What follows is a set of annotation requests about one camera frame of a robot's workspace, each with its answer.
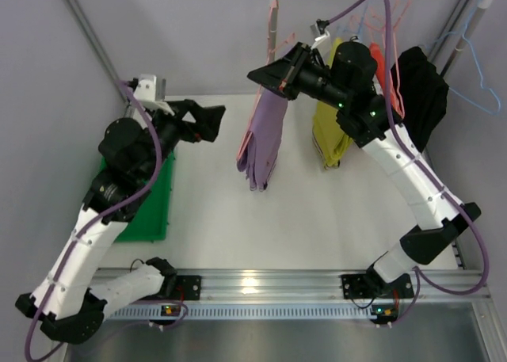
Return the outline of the pink wire hanger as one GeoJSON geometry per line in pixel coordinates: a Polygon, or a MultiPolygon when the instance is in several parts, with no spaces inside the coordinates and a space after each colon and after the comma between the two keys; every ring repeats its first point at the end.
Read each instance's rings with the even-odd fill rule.
{"type": "MultiPolygon", "coordinates": [[[[272,63],[275,59],[275,55],[278,49],[282,48],[285,44],[290,44],[295,41],[295,33],[290,34],[281,45],[276,44],[276,36],[277,36],[277,22],[278,22],[278,11],[279,11],[279,0],[272,0],[269,6],[269,19],[268,19],[268,36],[267,36],[267,49],[266,49],[266,60],[265,65],[272,63]]],[[[236,162],[240,163],[243,155],[245,154],[246,148],[249,144],[250,138],[252,136],[251,125],[252,121],[255,117],[255,113],[257,111],[257,107],[259,101],[264,96],[264,92],[262,87],[259,86],[256,92],[256,97],[254,100],[254,105],[252,111],[250,113],[250,117],[248,119],[248,123],[246,126],[245,133],[242,137],[237,155],[236,162]]]]}

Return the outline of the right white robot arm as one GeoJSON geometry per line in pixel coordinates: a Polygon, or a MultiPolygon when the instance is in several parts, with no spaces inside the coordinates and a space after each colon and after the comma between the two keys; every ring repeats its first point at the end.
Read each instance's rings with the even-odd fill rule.
{"type": "Polygon", "coordinates": [[[429,168],[391,103],[375,91],[376,70],[377,62],[359,42],[340,44],[330,66],[318,50],[299,42],[247,77],[289,101],[303,93],[336,109],[341,129],[381,166],[410,207],[415,227],[364,273],[365,284],[379,297],[401,275],[429,265],[466,229],[474,229],[481,210],[449,192],[429,168]]]}

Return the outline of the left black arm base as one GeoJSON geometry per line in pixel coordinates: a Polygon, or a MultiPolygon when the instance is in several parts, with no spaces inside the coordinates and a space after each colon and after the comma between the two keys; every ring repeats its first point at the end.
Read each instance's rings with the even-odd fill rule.
{"type": "Polygon", "coordinates": [[[202,276],[182,275],[175,278],[169,299],[178,301],[199,301],[202,276]]]}

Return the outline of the purple trousers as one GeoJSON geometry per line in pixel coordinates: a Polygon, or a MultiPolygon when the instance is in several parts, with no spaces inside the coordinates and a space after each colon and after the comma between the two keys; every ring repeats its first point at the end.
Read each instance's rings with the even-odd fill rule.
{"type": "Polygon", "coordinates": [[[275,169],[288,101],[262,90],[236,156],[236,167],[246,175],[250,190],[264,191],[275,169]]]}

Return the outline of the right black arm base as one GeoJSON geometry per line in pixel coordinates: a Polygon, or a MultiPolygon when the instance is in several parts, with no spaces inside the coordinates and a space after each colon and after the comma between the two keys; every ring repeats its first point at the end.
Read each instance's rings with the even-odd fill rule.
{"type": "Polygon", "coordinates": [[[345,299],[393,299],[397,293],[400,299],[412,299],[414,287],[408,273],[387,283],[373,272],[357,272],[340,275],[345,299]]]}

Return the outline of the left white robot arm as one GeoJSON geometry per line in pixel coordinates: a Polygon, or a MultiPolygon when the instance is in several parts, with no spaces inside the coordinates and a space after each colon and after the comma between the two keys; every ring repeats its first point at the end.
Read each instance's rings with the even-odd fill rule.
{"type": "Polygon", "coordinates": [[[98,150],[105,166],[92,180],[65,248],[45,281],[15,306],[52,341],[79,345],[111,314],[146,297],[169,299],[177,270],[153,257],[107,284],[91,285],[109,247],[138,214],[166,159],[180,141],[216,140],[226,109],[195,101],[168,101],[146,109],[142,126],[131,117],[113,121],[98,150]]]}

